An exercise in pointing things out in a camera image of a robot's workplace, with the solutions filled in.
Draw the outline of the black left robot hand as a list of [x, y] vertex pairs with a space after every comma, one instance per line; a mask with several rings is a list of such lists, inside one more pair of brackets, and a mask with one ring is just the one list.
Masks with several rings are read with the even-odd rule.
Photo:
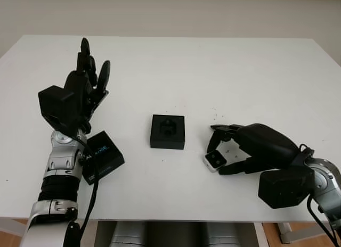
[[85, 134], [91, 131], [90, 119], [94, 111], [109, 93], [106, 89], [109, 76], [109, 60], [103, 63], [100, 73], [96, 74], [95, 60], [91, 56], [89, 42], [84, 37], [77, 55], [76, 70], [68, 75], [64, 89], [75, 95], [76, 128]]

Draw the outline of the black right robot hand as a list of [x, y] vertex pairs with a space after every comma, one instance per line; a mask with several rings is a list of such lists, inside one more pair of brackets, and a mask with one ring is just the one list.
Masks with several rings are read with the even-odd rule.
[[[220, 175], [286, 169], [300, 152], [299, 147], [288, 137], [264, 124], [211, 125], [211, 129], [214, 131], [205, 154], [205, 165]], [[249, 157], [227, 164], [217, 147], [221, 142], [231, 140]]]

